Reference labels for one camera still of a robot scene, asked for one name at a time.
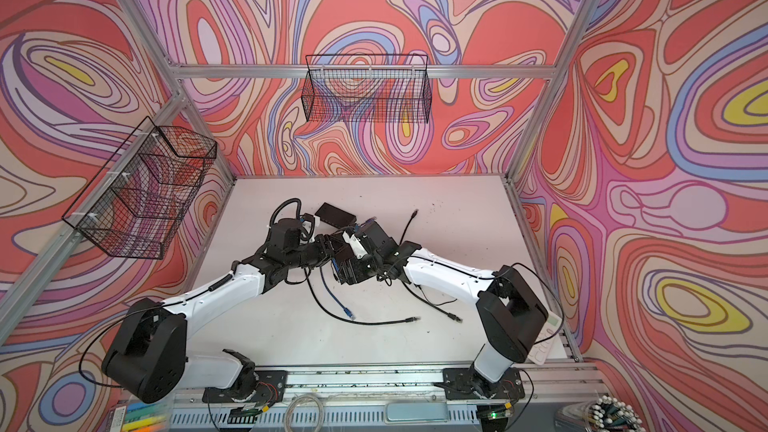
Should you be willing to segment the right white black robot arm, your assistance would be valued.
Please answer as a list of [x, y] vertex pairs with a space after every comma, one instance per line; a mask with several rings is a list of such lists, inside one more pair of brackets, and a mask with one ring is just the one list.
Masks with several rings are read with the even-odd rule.
[[421, 245], [396, 242], [375, 221], [341, 233], [335, 259], [339, 282], [370, 278], [426, 286], [475, 307], [485, 343], [465, 369], [446, 369], [448, 396], [491, 399], [515, 364], [527, 360], [549, 311], [514, 265], [477, 269], [440, 257]]

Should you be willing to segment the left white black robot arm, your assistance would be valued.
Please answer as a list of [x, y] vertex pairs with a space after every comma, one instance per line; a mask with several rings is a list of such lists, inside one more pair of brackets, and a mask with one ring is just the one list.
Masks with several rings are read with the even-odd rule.
[[129, 308], [102, 361], [101, 371], [144, 403], [178, 389], [216, 389], [235, 401], [258, 387], [254, 362], [225, 349], [214, 356], [188, 352], [190, 337], [235, 306], [284, 283], [290, 271], [322, 265], [331, 257], [325, 239], [314, 236], [314, 215], [273, 213], [265, 242], [236, 260], [222, 277], [158, 302], [142, 299]]

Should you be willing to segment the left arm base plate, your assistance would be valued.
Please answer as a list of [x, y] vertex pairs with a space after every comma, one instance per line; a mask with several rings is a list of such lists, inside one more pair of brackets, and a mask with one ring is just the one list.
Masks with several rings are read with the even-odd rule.
[[237, 379], [235, 384], [227, 389], [206, 388], [202, 401], [206, 404], [274, 405], [284, 398], [287, 378], [287, 370], [256, 370], [250, 377]]

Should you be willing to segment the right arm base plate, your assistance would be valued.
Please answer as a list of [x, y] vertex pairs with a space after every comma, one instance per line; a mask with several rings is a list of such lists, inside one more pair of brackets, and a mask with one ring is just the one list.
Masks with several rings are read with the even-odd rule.
[[442, 380], [434, 386], [442, 389], [447, 400], [510, 400], [526, 397], [520, 372], [508, 368], [498, 381], [489, 381], [472, 368], [445, 368]]

